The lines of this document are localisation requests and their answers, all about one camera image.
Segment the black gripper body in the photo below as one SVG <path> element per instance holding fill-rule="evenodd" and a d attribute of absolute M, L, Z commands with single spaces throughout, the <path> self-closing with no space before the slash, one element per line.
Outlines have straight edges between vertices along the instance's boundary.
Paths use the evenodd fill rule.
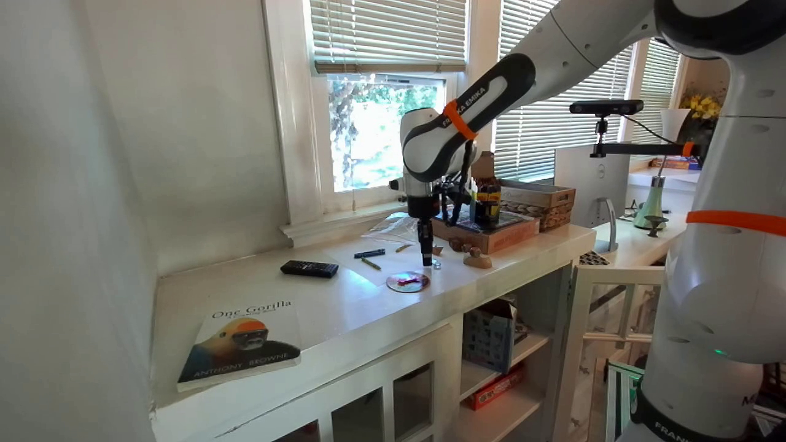
<path fill-rule="evenodd" d="M 432 218 L 439 213 L 434 197 L 411 197 L 407 213 L 417 221 L 417 240 L 422 251 L 432 248 Z"/>

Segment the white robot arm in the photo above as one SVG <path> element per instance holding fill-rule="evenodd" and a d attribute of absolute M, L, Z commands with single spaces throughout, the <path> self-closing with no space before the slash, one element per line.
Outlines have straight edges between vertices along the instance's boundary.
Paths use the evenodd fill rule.
<path fill-rule="evenodd" d="M 786 0 L 557 0 L 444 108 L 401 120 L 407 211 L 498 116 L 557 97 L 622 50 L 659 40 L 726 64 L 685 231 L 666 258 L 645 372 L 622 442 L 745 442 L 765 368 L 786 359 Z"/>

